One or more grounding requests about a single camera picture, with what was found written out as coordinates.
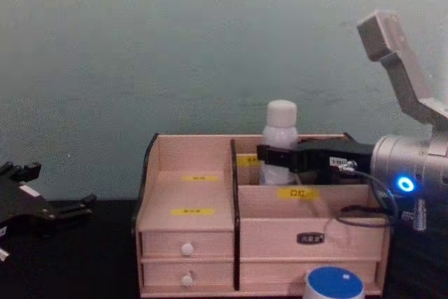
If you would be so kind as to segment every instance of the wooden organizer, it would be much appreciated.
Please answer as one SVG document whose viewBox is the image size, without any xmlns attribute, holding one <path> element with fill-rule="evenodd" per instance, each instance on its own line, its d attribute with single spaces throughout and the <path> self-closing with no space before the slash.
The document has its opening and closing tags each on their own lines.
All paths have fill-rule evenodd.
<svg viewBox="0 0 448 299">
<path fill-rule="evenodd" d="M 301 138 L 350 141 L 344 134 Z M 132 223 L 142 298 L 298 296 L 306 273 L 322 265 L 355 272 L 368 296 L 382 295 L 390 230 L 333 218 L 350 204 L 378 207 L 368 185 L 316 185 L 315 174 L 303 174 L 300 186 L 259 186 L 253 159 L 261 141 L 260 135 L 154 136 Z M 304 188 L 318 197 L 291 197 Z M 304 232 L 325 239 L 298 244 Z"/>
</svg>

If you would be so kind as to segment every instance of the blue and white lid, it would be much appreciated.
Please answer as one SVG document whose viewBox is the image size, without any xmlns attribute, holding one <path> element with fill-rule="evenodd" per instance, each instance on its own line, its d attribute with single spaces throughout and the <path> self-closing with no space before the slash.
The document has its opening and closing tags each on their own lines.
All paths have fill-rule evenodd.
<svg viewBox="0 0 448 299">
<path fill-rule="evenodd" d="M 304 299 L 362 299 L 364 285 L 354 273 L 340 267 L 319 267 L 307 276 Z"/>
</svg>

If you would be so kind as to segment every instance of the round container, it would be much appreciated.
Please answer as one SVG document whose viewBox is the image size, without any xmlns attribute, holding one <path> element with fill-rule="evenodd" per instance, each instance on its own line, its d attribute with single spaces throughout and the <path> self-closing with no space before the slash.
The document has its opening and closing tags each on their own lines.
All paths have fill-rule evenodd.
<svg viewBox="0 0 448 299">
<path fill-rule="evenodd" d="M 267 105 L 266 126 L 263 130 L 263 143 L 286 150 L 294 149 L 299 142 L 297 122 L 297 106 L 295 103 L 278 99 Z M 260 166 L 260 185 L 293 185 L 295 175 L 289 168 L 266 165 Z"/>
<path fill-rule="evenodd" d="M 356 274 L 340 267 L 319 267 L 306 277 L 303 299 L 364 299 Z"/>
</svg>

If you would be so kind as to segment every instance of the white bottle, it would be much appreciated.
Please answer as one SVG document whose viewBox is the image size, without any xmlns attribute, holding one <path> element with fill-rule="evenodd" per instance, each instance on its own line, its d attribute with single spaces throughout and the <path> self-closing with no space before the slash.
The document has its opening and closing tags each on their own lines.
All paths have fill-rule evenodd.
<svg viewBox="0 0 448 299">
<path fill-rule="evenodd" d="M 277 148 L 293 149 L 299 142 L 297 106 L 285 100 L 272 101 L 267 105 L 267 125 L 263 130 L 263 143 Z M 289 168 L 261 163 L 260 185 L 293 185 L 295 175 Z"/>
</svg>

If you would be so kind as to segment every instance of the white knob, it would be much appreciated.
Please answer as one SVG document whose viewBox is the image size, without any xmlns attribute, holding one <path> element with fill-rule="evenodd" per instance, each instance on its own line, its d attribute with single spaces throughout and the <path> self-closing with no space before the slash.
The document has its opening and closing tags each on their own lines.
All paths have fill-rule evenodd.
<svg viewBox="0 0 448 299">
<path fill-rule="evenodd" d="M 190 273 L 182 277 L 181 285 L 185 287 L 191 287 L 193 285 L 193 278 L 191 277 Z"/>
<path fill-rule="evenodd" d="M 194 250 L 195 250 L 195 248 L 190 243 L 185 243 L 181 247 L 181 252 L 184 256 L 191 256 L 193 254 Z"/>
</svg>

